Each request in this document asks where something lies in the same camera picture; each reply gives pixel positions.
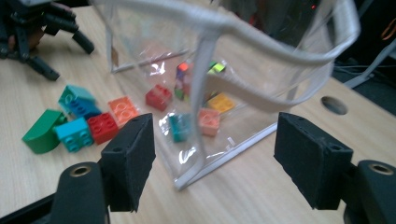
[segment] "lego duplo block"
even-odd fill
[[[172,101],[172,93],[161,85],[156,85],[146,94],[146,105],[164,111]]]
[[[87,120],[90,126],[92,138],[100,145],[117,135],[119,127],[109,113],[104,113]]]
[[[177,114],[169,116],[169,124],[174,142],[184,142],[191,133],[191,115]]]
[[[29,129],[22,141],[35,154],[43,154],[55,149],[60,141],[53,129],[67,122],[61,111],[47,109]]]
[[[220,125],[220,112],[214,109],[201,108],[198,113],[199,126],[202,134],[215,136]]]
[[[55,132],[69,152],[77,152],[82,147],[90,146],[93,143],[90,128],[84,118],[57,126]]]
[[[218,110],[220,113],[227,112],[235,107],[235,103],[228,98],[224,93],[219,93],[209,101],[207,101],[209,108]]]
[[[102,112],[95,106],[92,101],[82,99],[72,100],[67,107],[76,118],[89,119],[100,115]]]
[[[91,101],[93,103],[95,103],[96,101],[93,95],[86,89],[74,85],[67,85],[64,88],[64,92],[62,93],[61,97],[58,100],[58,104],[60,105],[64,113],[70,114],[71,111],[67,105],[76,99]]]
[[[128,96],[123,96],[107,104],[119,127],[123,126],[128,120],[139,116],[137,109]]]

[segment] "wooden table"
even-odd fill
[[[98,161],[105,145],[68,153],[64,146],[35,155],[21,140],[46,108],[58,109],[65,84],[90,90],[98,106],[123,95],[106,66],[104,26],[91,8],[79,8],[78,23],[95,43],[87,56],[68,34],[45,36],[37,53],[62,74],[56,82],[29,67],[0,61],[0,217],[56,190],[61,172],[81,161]],[[344,116],[320,102],[323,96],[341,100]],[[330,80],[309,101],[291,113],[303,116],[355,150],[353,163],[370,159],[396,165],[396,118],[341,83]],[[137,214],[111,214],[112,223],[343,223],[338,211],[312,210],[274,159],[276,134],[182,191],[158,157],[140,199]]]

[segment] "yellow lego brick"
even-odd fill
[[[224,93],[219,93],[219,95],[213,97],[207,102],[207,106],[209,108],[218,110],[220,113],[224,113],[234,108],[235,103]]]

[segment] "clear plastic bag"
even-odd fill
[[[277,112],[321,88],[359,33],[349,0],[316,2],[304,25],[274,38],[205,2],[92,3],[112,37],[112,71],[139,110],[153,113],[157,151],[177,189],[275,131]]]

